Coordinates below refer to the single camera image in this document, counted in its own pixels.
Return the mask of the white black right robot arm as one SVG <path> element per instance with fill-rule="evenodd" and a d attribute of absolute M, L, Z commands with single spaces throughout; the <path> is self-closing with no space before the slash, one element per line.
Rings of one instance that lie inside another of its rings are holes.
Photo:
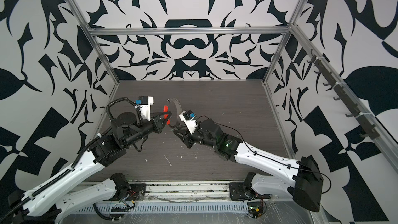
<path fill-rule="evenodd" d="M 210 147 L 221 159 L 247 165 L 279 178 L 280 189 L 306 210 L 319 212 L 324 178 L 315 162 L 274 155 L 225 133 L 212 119 L 189 120 L 173 128 L 173 133 L 191 148 L 194 144 Z"/>

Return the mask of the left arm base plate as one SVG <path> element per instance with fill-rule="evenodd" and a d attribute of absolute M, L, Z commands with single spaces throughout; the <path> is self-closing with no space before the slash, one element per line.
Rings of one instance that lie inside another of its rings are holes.
<path fill-rule="evenodd" d="M 129 186 L 117 186 L 115 195 L 108 199 L 109 201 L 118 201 L 124 199 L 126 201 L 136 201 L 143 198 L 146 194 L 145 183 L 133 183 Z"/>

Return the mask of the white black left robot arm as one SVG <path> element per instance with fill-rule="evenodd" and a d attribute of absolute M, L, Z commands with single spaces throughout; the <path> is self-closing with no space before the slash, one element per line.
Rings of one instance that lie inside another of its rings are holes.
<path fill-rule="evenodd" d="M 109 109 L 106 114 L 111 126 L 80 151 L 65 169 L 39 186 L 8 197 L 10 210 L 1 217 L 13 224 L 56 224 L 80 208 L 103 200 L 127 197 L 130 185 L 121 173 L 85 190 L 71 190 L 91 175 L 103 170 L 126 154 L 130 146 L 145 141 L 152 133 L 162 133 L 172 112 L 151 114 L 142 107 L 136 113 L 126 112 L 115 118 Z"/>

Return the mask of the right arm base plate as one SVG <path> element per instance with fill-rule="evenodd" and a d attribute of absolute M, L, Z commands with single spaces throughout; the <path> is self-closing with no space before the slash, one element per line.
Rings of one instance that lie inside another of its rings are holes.
<path fill-rule="evenodd" d="M 244 183 L 229 183 L 229 196 L 232 201 L 252 201 L 264 199 L 253 190 L 244 186 Z"/>

